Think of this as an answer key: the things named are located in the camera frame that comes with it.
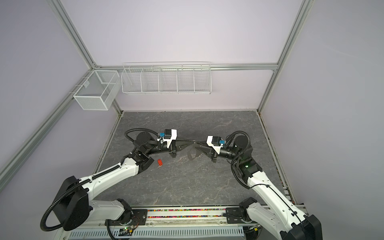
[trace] white wire basket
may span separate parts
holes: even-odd
[[[121,73],[125,94],[194,94],[212,92],[210,66],[128,66]]]
[[[108,110],[121,87],[117,71],[94,70],[73,97],[84,110]]]

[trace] table surface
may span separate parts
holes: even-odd
[[[278,172],[265,139],[257,113],[254,111],[200,112],[125,112],[100,169],[120,162],[133,149],[124,137],[126,130],[144,127],[156,132],[177,129],[177,136],[204,141],[208,135],[225,138],[236,130],[247,132],[253,147],[252,156],[272,183],[283,192]],[[139,132],[132,132],[135,139]],[[242,187],[233,177],[226,159],[210,158],[189,146],[172,158],[167,152],[152,155],[154,163],[144,172],[122,180],[108,188],[96,200],[124,199],[135,206],[168,205],[238,205],[248,197],[262,205],[265,202],[255,191]],[[159,167],[157,159],[163,166]]]

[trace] white robotic arm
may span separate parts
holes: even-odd
[[[264,172],[255,172],[248,178],[247,184],[270,207],[270,210],[266,210],[258,202],[250,204],[247,207],[249,218],[259,223],[277,239],[282,239],[280,232],[288,233],[293,228],[292,223],[299,225],[305,220],[306,214],[293,205],[271,183]]]
[[[64,230],[69,231],[84,222],[105,219],[114,220],[121,225],[128,224],[133,212],[123,199],[98,201],[94,198],[114,184],[146,170],[154,161],[149,154],[169,150],[171,156],[175,157],[176,149],[181,150],[190,144],[180,140],[182,144],[176,146],[176,136],[177,132],[174,129],[159,134],[157,140],[148,132],[141,132],[136,140],[133,140],[135,149],[120,163],[81,179],[73,176],[66,179],[55,201],[44,214],[40,224],[41,229],[51,231],[63,227]],[[308,217],[271,183],[251,156],[252,146],[249,137],[238,136],[234,139],[233,147],[229,144],[234,134],[228,137],[226,139],[228,141],[223,141],[220,137],[209,136],[207,141],[198,142],[201,146],[208,147],[210,152],[206,152],[201,147],[196,149],[211,157],[213,162],[216,162],[217,157],[231,159],[231,169],[236,180],[243,187],[254,190],[270,207],[270,210],[266,210],[255,199],[248,198],[239,204],[243,212],[239,218],[257,222],[278,240],[321,240],[321,224],[318,219],[313,215]],[[46,218],[52,210],[61,224],[47,227]]]
[[[99,195],[101,192],[106,190],[107,188],[115,185],[116,183],[135,176],[139,172],[139,166],[136,164],[136,161],[132,158],[125,158],[123,163],[118,163],[104,171],[108,171],[110,169],[116,168],[112,172],[109,172],[91,182],[88,182],[83,185],[84,189],[89,189],[88,194],[88,202],[89,206],[92,208],[89,212],[89,216],[85,222],[95,221],[95,220],[117,220],[126,210],[124,205],[118,201],[96,201],[94,198]],[[99,173],[93,174],[88,177],[81,178],[81,181],[86,179],[92,179],[95,175]]]

